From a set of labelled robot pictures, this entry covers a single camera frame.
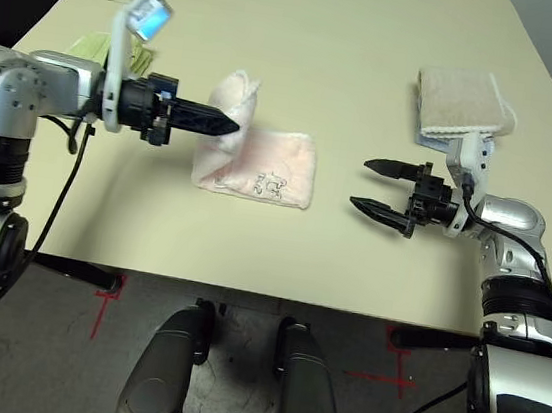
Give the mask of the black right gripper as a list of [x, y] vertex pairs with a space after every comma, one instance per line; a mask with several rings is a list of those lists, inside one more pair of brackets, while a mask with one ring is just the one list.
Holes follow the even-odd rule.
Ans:
[[394, 159], [375, 158], [366, 160], [364, 166], [386, 178], [415, 183], [404, 214], [374, 199], [351, 196], [351, 203], [368, 218], [403, 232], [406, 238], [413, 235], [418, 225], [439, 224], [441, 227], [449, 227], [453, 222], [459, 204], [451, 200], [452, 188], [445, 185], [441, 177], [432, 174], [431, 162], [418, 166]]

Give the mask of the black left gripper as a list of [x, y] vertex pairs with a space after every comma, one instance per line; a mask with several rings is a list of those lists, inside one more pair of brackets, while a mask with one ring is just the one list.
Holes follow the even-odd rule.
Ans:
[[123, 80], [118, 123], [139, 132], [141, 140], [156, 147], [169, 144], [171, 127], [215, 137], [240, 129], [238, 123], [215, 107], [184, 99], [174, 100], [172, 106], [178, 82], [176, 78], [153, 72], [147, 78]]

